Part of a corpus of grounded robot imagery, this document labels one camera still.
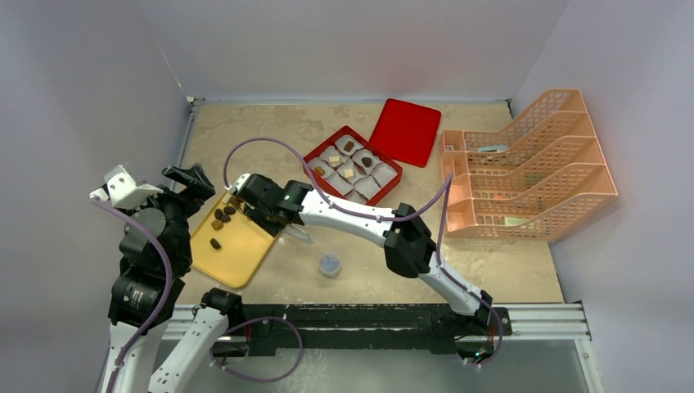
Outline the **metal tweezers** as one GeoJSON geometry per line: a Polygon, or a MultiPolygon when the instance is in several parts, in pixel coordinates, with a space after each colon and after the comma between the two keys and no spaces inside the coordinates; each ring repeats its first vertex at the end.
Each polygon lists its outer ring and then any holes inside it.
{"type": "Polygon", "coordinates": [[[312,235],[296,224],[290,224],[285,226],[282,232],[287,236],[294,237],[309,245],[313,244],[312,235]]]}

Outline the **red compartment box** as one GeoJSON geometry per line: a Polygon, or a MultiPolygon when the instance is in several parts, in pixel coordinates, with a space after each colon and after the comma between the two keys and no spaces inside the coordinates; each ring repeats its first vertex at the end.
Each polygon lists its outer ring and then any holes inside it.
{"type": "Polygon", "coordinates": [[[349,126],[342,127],[321,142],[304,156],[304,161],[324,192],[368,206],[374,206],[381,201],[400,183],[403,175],[400,165],[377,150],[349,126]],[[350,154],[344,151],[344,145],[348,141],[352,141],[355,145],[350,154]],[[342,163],[332,167],[328,162],[329,156],[341,156],[342,163]],[[372,167],[363,166],[361,159],[365,156],[372,158],[372,167]],[[326,171],[324,177],[313,171],[319,165],[326,171]],[[353,169],[354,178],[345,178],[343,175],[345,169],[353,169]]]}

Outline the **red box lid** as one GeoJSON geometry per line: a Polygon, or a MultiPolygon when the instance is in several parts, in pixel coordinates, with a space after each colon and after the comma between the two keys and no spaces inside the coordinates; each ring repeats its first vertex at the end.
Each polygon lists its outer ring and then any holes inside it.
{"type": "Polygon", "coordinates": [[[369,142],[390,159],[426,167],[442,119],[440,111],[389,98],[369,142]]]}

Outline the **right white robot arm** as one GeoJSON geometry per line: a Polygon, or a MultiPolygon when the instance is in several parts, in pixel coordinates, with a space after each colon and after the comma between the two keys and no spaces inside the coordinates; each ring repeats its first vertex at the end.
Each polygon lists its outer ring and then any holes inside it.
{"type": "Polygon", "coordinates": [[[332,228],[379,246],[392,273],[422,280],[447,301],[466,331],[478,333],[490,325],[492,297],[444,259],[439,243],[411,205],[361,205],[328,196],[308,183],[290,181],[281,187],[261,174],[243,174],[227,190],[262,224],[332,228]]]}

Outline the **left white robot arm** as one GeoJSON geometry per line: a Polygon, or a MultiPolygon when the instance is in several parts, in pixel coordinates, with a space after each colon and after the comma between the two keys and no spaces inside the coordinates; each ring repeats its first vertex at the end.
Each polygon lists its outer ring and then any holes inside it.
{"type": "Polygon", "coordinates": [[[192,325],[166,360],[155,366],[159,344],[192,266],[188,219],[214,194],[201,165],[169,165],[162,174],[184,186],[180,192],[154,186],[117,165],[90,201],[124,221],[119,276],[111,288],[110,349],[103,392],[175,392],[218,337],[241,330],[246,316],[239,295],[213,288],[201,299],[192,325]]]}

